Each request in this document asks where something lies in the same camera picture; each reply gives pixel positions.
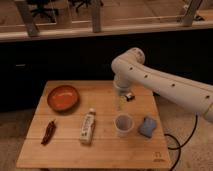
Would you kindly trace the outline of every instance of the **orange bowl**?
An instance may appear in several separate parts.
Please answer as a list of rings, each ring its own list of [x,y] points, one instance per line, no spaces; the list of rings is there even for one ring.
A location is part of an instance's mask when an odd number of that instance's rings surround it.
[[[70,85],[54,88],[47,97],[47,103],[55,111],[62,112],[73,107],[79,99],[77,90]]]

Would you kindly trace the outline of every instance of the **bottle cap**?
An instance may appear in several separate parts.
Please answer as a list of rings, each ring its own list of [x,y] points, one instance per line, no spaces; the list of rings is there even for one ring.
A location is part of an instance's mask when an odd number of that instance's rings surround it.
[[[89,113],[95,114],[95,109],[94,109],[94,108],[90,108],[90,109],[89,109]]]

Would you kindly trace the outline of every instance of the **black wall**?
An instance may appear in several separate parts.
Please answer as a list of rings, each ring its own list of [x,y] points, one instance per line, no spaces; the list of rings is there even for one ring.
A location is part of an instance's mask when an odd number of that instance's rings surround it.
[[[112,59],[131,47],[144,51],[149,67],[212,84],[212,35],[208,29],[0,43],[0,110],[36,107],[47,80],[113,79]]]

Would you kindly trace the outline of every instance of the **wooden table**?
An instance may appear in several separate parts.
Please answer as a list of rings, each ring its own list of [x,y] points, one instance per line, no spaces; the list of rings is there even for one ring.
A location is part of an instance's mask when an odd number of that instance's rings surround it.
[[[72,85],[80,102],[63,114],[47,105],[48,93],[59,85]],[[135,100],[124,102],[112,81],[49,81],[40,98],[34,118],[17,161],[19,168],[169,168],[167,144],[153,94],[141,85],[132,86]],[[89,108],[96,110],[96,127],[90,146],[79,142],[80,130]],[[129,113],[135,127],[127,137],[118,137],[113,119]],[[137,127],[145,116],[157,121],[151,139],[141,136]],[[57,129],[46,146],[41,145],[46,126],[56,120]]]

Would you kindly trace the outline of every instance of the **floor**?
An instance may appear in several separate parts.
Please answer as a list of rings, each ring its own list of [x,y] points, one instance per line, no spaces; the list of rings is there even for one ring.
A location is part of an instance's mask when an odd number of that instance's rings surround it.
[[[192,130],[195,116],[160,96],[156,96],[155,99],[164,132],[175,135],[182,144]],[[39,169],[15,167],[33,114],[34,109],[0,113],[0,171],[39,171]],[[210,131],[212,129],[212,124],[199,118],[197,130],[182,149],[182,156],[175,171],[213,170],[213,134]],[[173,145],[170,139],[167,139],[167,143]],[[170,156],[174,161],[177,152],[171,152]]]

